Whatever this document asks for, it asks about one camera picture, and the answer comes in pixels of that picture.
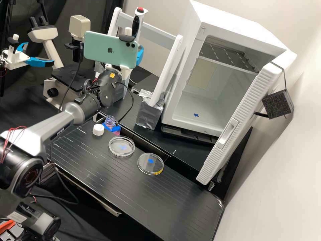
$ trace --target mint green iphone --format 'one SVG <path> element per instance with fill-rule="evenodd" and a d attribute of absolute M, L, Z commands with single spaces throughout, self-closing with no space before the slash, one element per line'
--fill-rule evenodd
<path fill-rule="evenodd" d="M 86 59 L 116 66 L 136 67 L 138 44 L 127 43 L 118 37 L 92 31 L 85 32 L 84 56 Z"/>

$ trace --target door handle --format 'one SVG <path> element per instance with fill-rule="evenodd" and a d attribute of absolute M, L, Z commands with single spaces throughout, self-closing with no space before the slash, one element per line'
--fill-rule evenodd
<path fill-rule="evenodd" d="M 228 139 L 230 138 L 230 136 L 232 135 L 233 131 L 235 130 L 238 124 L 239 124 L 239 121 L 235 120 L 234 118 L 230 120 L 224 132 L 222 133 L 222 135 L 220 136 L 220 138 L 217 140 L 215 144 L 218 148 L 223 149 L 223 147 L 227 143 Z"/>

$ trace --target petri dish lid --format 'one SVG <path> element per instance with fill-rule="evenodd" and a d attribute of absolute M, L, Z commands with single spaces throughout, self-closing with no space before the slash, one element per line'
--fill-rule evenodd
<path fill-rule="evenodd" d="M 137 161 L 139 169 L 148 175 L 158 175 L 164 169 L 163 160 L 153 153 L 142 154 Z"/>
<path fill-rule="evenodd" d="M 109 143 L 109 150 L 116 156 L 126 157 L 131 155 L 135 150 L 134 142 L 125 136 L 115 136 Z"/>

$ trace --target blue dot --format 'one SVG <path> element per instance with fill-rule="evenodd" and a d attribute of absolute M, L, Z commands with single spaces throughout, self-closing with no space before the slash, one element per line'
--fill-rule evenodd
<path fill-rule="evenodd" d="M 120 145 L 119 146 L 122 150 L 126 150 L 127 149 L 127 146 L 124 146 L 124 145 Z"/>

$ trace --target yellow tape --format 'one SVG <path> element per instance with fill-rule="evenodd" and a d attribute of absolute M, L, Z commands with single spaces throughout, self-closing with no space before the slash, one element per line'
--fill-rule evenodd
<path fill-rule="evenodd" d="M 154 175 L 158 175 L 158 174 L 160 174 L 162 171 L 163 171 L 163 169 L 160 170 L 160 171 L 158 171 L 158 172 L 154 172 Z"/>

